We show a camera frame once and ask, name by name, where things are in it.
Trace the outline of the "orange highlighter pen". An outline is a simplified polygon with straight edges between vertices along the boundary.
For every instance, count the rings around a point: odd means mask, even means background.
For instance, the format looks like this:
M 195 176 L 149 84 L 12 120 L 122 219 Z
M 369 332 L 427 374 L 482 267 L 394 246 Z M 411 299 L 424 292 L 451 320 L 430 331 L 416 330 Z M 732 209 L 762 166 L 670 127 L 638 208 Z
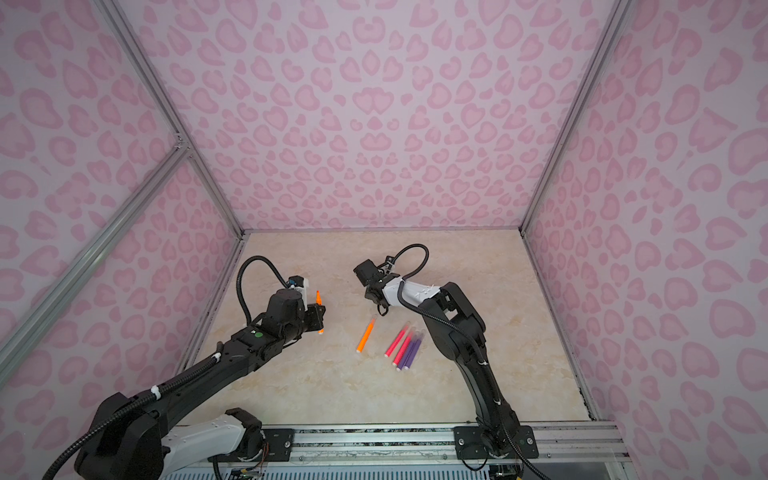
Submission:
M 362 353 L 364 351 L 364 349 L 365 349 L 365 347 L 367 345 L 367 342 L 368 342 L 368 340 L 369 340 L 369 338 L 370 338 L 370 336 L 371 336 L 371 334 L 373 332 L 373 329 L 375 327 L 375 323 L 376 323 L 376 319 L 373 318 L 373 319 L 370 320 L 370 322 L 366 326 L 366 329 L 365 329 L 365 331 L 364 331 L 360 341 L 358 342 L 358 344 L 356 346 L 356 352 L 357 353 Z
M 321 293 L 319 290 L 316 291 L 316 311 L 317 311 L 317 318 L 318 318 L 318 333 L 322 335 L 324 333 L 324 315 L 325 315 L 325 307 L 323 306 L 323 301 L 321 297 Z

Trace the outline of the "pink highlighter pen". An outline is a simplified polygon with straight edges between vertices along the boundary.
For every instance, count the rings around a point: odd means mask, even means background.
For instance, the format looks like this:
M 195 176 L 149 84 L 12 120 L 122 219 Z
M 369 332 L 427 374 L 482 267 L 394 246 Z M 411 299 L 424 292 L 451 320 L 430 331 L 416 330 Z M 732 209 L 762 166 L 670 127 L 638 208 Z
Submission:
M 394 357 L 393 365 L 398 369 L 401 370 L 403 367 L 404 359 L 406 356 L 406 353 L 408 352 L 408 349 L 410 347 L 410 343 L 412 340 L 413 334 L 408 333 L 403 340 L 403 343 L 400 345 L 399 350 L 397 351 L 397 354 Z
M 409 331 L 409 326 L 408 325 L 404 325 L 400 329 L 400 331 L 397 333 L 397 335 L 395 336 L 395 338 L 392 340 L 392 342 L 388 346 L 387 350 L 385 351 L 385 356 L 386 357 L 391 357 L 392 356 L 392 354 L 394 353 L 394 350 L 398 347 L 399 343 L 405 337 L 405 335 L 408 333 L 408 331 Z

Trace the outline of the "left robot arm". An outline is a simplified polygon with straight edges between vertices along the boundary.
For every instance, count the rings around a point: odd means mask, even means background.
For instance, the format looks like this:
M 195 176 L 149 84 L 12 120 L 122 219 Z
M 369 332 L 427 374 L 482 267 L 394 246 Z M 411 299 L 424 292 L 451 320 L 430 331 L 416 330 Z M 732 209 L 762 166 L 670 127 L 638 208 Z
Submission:
M 161 479 L 217 456 L 264 460 L 268 441 L 262 423 L 240 407 L 212 421 L 180 422 L 304 333 L 322 330 L 325 311 L 323 304 L 305 303 L 297 289 L 278 290 L 265 312 L 204 360 L 132 397 L 116 393 L 104 400 L 88 431 L 52 462 L 44 478 L 55 478 L 68 461 L 84 479 Z

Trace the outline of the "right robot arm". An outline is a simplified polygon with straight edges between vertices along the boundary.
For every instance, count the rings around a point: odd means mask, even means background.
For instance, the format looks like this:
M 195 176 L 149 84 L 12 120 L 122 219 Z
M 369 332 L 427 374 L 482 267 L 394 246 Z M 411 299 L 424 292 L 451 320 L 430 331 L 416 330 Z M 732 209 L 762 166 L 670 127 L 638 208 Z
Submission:
M 426 286 L 391 271 L 392 259 L 377 266 L 366 260 L 354 268 L 365 298 L 384 309 L 403 307 L 418 314 L 437 350 L 457 365 L 470 392 L 480 441 L 491 457 L 536 459 L 532 430 L 505 399 L 487 354 L 486 325 L 461 288 L 448 282 Z

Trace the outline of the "purple highlighter pen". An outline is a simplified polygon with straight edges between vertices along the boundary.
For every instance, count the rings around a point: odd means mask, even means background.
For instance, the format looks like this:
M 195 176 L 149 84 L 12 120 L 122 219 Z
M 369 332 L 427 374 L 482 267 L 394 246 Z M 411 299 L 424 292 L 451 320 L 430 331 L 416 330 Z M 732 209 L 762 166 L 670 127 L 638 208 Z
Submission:
M 403 355 L 400 357 L 400 359 L 397 361 L 397 369 L 398 370 L 404 370 L 407 368 L 408 362 L 411 360 L 413 356 L 413 352 L 416 348 L 416 343 L 419 338 L 418 334 L 413 334 L 409 337 L 406 345 Z
M 420 348 L 420 345 L 422 343 L 424 334 L 422 332 L 419 332 L 415 339 L 410 344 L 410 350 L 409 353 L 406 356 L 406 359 L 403 363 L 402 370 L 408 370 L 414 361 L 414 358 L 418 352 L 418 349 Z

